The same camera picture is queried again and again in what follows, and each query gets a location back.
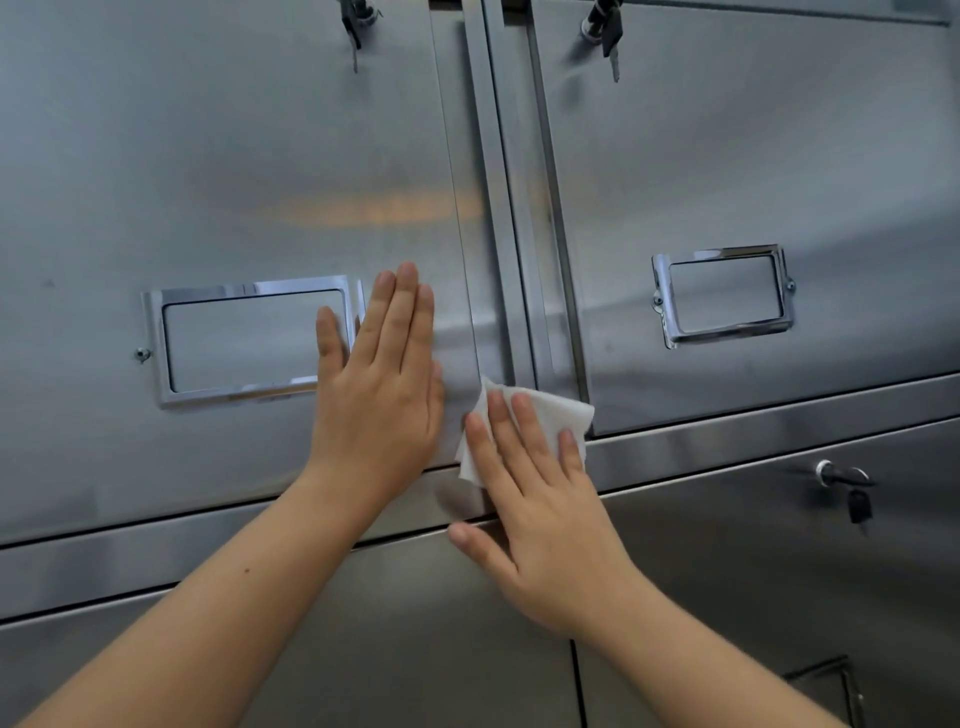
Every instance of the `skin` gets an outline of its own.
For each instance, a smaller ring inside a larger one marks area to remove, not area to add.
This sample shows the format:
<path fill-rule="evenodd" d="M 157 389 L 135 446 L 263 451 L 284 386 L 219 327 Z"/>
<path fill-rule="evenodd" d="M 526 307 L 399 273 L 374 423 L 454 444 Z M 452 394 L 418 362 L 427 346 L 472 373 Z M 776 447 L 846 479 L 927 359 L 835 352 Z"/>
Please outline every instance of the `skin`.
<path fill-rule="evenodd" d="M 347 361 L 332 311 L 310 458 L 263 514 L 28 716 L 21 728 L 236 725 L 352 545 L 422 472 L 444 406 L 433 292 L 416 267 L 376 281 Z M 455 523 L 450 540 L 523 614 L 602 652 L 675 728 L 842 723 L 673 604 L 634 567 L 569 432 L 549 453 L 528 397 L 467 418 L 510 540 Z"/>
<path fill-rule="evenodd" d="M 605 655 L 672 728 L 834 728 L 837 718 L 663 595 L 630 560 L 569 432 L 550 455 L 530 398 L 489 399 L 467 436 L 510 541 L 455 523 L 450 541 L 524 615 Z"/>

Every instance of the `white cloth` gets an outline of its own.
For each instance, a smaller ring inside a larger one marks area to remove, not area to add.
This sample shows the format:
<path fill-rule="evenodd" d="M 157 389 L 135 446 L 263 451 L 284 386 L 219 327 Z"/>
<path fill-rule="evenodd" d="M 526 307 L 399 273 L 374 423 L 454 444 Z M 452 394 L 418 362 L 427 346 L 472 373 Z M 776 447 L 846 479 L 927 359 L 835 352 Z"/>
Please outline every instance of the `white cloth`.
<path fill-rule="evenodd" d="M 503 397 L 507 401 L 507 408 L 510 410 L 510 416 L 516 423 L 514 417 L 514 406 L 511 399 L 517 392 L 526 392 L 530 395 L 530 400 L 534 404 L 534 410 L 537 412 L 537 418 L 540 420 L 540 427 L 543 428 L 543 434 L 546 436 L 547 445 L 550 451 L 557 455 L 560 450 L 558 438 L 564 429 L 573 433 L 577 440 L 577 448 L 580 450 L 580 457 L 587 460 L 587 443 L 584 436 L 593 422 L 593 405 L 585 404 L 577 400 L 568 400 L 557 395 L 550 395 L 546 392 L 538 392 L 533 389 L 524 389 L 523 387 L 507 387 L 503 384 L 494 384 L 485 376 L 482 379 L 483 388 L 480 392 L 480 399 L 477 401 L 473 411 L 483 418 L 487 425 L 487 431 L 490 430 L 490 418 L 487 415 L 487 393 L 493 390 L 503 392 Z M 460 447 L 457 448 L 457 461 L 460 463 L 460 477 L 469 480 L 474 485 L 484 487 L 480 479 L 480 473 L 476 471 L 473 464 L 473 457 L 470 455 L 470 449 L 467 446 L 467 435 L 460 438 Z"/>

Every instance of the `cabinet door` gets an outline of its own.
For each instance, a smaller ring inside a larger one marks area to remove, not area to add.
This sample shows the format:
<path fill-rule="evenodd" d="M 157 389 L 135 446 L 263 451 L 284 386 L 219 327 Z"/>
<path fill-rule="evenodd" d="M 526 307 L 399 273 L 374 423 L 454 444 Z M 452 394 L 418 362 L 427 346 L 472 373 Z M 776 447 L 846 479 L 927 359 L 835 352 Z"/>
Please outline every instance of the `cabinet door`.
<path fill-rule="evenodd" d="M 157 596 L 0 627 L 12 725 Z M 580 725 L 569 642 L 513 610 L 444 533 L 349 556 L 243 722 L 261 726 Z"/>
<path fill-rule="evenodd" d="M 0 542 L 278 492 L 312 395 L 208 395 L 316 374 L 317 306 L 358 316 L 408 259 L 452 461 L 509 352 L 462 28 L 431 14 L 391 7 L 354 67 L 336 3 L 3 4 Z"/>
<path fill-rule="evenodd" d="M 588 9 L 533 31 L 597 433 L 956 371 L 951 30 L 628 4 L 615 84 Z"/>
<path fill-rule="evenodd" d="M 958 442 L 950 420 L 606 502 L 636 564 L 771 670 L 846 657 L 870 725 L 947 726 L 960 711 Z M 847 489 L 817 482 L 825 459 L 876 483 L 865 531 Z M 657 725 L 600 657 L 578 654 L 590 726 Z M 798 687 L 846 717 L 836 688 Z"/>

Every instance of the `hand holding white cloth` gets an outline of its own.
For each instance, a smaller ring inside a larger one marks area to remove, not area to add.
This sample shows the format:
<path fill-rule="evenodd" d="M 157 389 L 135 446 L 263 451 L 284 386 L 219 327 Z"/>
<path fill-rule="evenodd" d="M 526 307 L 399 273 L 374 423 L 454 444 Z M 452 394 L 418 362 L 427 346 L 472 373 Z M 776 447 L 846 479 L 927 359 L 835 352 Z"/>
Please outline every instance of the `hand holding white cloth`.
<path fill-rule="evenodd" d="M 511 399 L 517 392 L 525 392 L 530 395 L 530 401 L 534 405 L 534 411 L 537 412 L 537 419 L 540 420 L 540 427 L 543 428 L 543 435 L 546 437 L 547 445 L 554 457 L 557 456 L 560 448 L 559 437 L 562 430 L 568 429 L 573 433 L 577 440 L 577 448 L 580 450 L 580 457 L 587 460 L 587 443 L 584 439 L 590 423 L 593 422 L 593 405 L 585 404 L 577 400 L 568 400 L 557 395 L 550 395 L 546 392 L 538 392 L 533 389 L 523 387 L 507 387 L 503 384 L 494 384 L 485 376 L 482 379 L 483 387 L 480 391 L 480 399 L 477 401 L 473 411 L 483 418 L 487 426 L 487 432 L 492 433 L 490 429 L 490 417 L 487 414 L 487 393 L 493 390 L 503 392 L 504 400 L 507 402 L 507 409 L 510 410 L 510 416 L 516 424 L 514 417 L 514 406 Z M 457 461 L 460 463 L 460 477 L 469 480 L 474 485 L 484 487 L 480 474 L 473 465 L 473 457 L 470 455 L 470 449 L 467 445 L 466 433 L 460 438 L 460 447 L 457 448 Z"/>

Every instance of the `rectangular metal frame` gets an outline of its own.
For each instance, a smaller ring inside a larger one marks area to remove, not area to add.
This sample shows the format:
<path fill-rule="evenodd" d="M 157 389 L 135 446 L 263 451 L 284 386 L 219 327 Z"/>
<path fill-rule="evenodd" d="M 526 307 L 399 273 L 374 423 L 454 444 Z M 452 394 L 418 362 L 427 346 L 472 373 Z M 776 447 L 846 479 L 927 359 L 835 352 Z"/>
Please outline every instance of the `rectangular metal frame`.
<path fill-rule="evenodd" d="M 780 316 L 773 319 L 748 321 L 720 328 L 684 331 L 680 327 L 677 302 L 674 298 L 670 266 L 683 263 L 700 263 L 711 260 L 737 260 L 747 257 L 769 257 L 774 264 L 774 279 L 777 286 Z M 657 292 L 654 294 L 654 310 L 663 320 L 663 340 L 667 349 L 676 349 L 680 344 L 702 344 L 720 339 L 739 339 L 747 336 L 762 336 L 786 331 L 793 326 L 793 305 L 790 294 L 795 284 L 786 274 L 786 260 L 779 245 L 753 245 L 744 248 L 715 248 L 697 251 L 693 255 L 672 259 L 669 255 L 653 256 L 654 279 Z"/>
<path fill-rule="evenodd" d="M 170 375 L 170 356 L 167 351 L 167 331 L 163 311 L 167 306 L 184 303 L 209 303 L 231 299 L 255 299 L 270 296 L 286 296 L 296 293 L 317 293 L 321 291 L 340 291 L 344 297 L 344 329 L 347 332 L 347 347 L 353 349 L 356 337 L 356 323 L 364 316 L 364 297 L 361 282 L 356 282 L 355 291 L 351 291 L 347 276 L 326 276 L 309 279 L 261 280 L 254 283 L 234 283 L 215 285 L 207 288 L 166 288 L 144 294 L 150 333 L 153 339 L 153 359 L 156 361 L 156 373 L 161 406 L 197 403 L 216 400 L 246 400 L 258 397 L 287 395 L 308 392 L 317 385 L 317 376 L 296 376 L 281 382 L 261 382 L 238 386 L 213 387 L 187 392 L 177 392 L 173 388 Z"/>

